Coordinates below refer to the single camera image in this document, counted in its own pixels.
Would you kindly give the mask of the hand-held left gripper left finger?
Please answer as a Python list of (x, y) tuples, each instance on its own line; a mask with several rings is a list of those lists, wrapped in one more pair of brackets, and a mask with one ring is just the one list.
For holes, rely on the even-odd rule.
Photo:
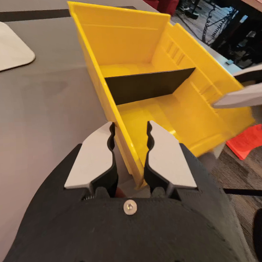
[(115, 124), (107, 122), (90, 134), (82, 143), (68, 178), (65, 189), (87, 188), (94, 194), (98, 187), (115, 197), (118, 172), (115, 154)]

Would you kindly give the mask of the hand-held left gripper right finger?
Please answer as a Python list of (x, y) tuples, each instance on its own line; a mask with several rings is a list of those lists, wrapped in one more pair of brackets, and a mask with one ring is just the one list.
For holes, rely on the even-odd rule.
[(144, 179), (150, 192), (162, 188), (168, 198), (180, 198), (177, 189), (197, 190), (178, 139), (152, 120), (147, 122), (146, 133)]

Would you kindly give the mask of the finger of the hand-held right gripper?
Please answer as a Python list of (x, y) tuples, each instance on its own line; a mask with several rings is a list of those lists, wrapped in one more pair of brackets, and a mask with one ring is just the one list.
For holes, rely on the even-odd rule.
[(245, 68), (239, 72), (233, 74), (234, 78), (240, 83), (254, 81), (255, 83), (261, 83), (262, 81), (262, 64), (258, 64), (252, 67)]
[(262, 105), (262, 83), (253, 84), (242, 90), (225, 94), (212, 104), (213, 108), (238, 108)]

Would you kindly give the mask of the yellow plastic bin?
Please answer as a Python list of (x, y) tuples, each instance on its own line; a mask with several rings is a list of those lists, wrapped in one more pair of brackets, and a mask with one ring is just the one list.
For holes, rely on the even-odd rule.
[[(137, 188), (144, 187), (147, 122), (173, 134), (196, 157), (240, 134), (255, 120), (250, 107), (212, 104), (243, 86), (170, 15), (68, 2), (87, 70)], [(106, 77), (195, 68), (170, 95), (116, 105)]]

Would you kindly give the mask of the red plastic object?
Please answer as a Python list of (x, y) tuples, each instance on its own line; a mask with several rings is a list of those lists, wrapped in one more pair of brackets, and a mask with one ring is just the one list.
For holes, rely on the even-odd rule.
[(226, 145), (240, 160), (244, 160), (253, 149), (262, 146), (262, 124), (247, 128), (228, 140)]

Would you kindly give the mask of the black bin divider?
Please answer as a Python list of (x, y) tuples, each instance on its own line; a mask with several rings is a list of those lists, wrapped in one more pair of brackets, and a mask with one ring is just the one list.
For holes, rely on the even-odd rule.
[(195, 68), (106, 77), (116, 105), (170, 95), (194, 72)]

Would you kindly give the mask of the white stand base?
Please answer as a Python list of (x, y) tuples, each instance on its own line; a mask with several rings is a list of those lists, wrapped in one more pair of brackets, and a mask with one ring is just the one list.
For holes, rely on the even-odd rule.
[(0, 71), (30, 64), (35, 53), (5, 23), (0, 22)]

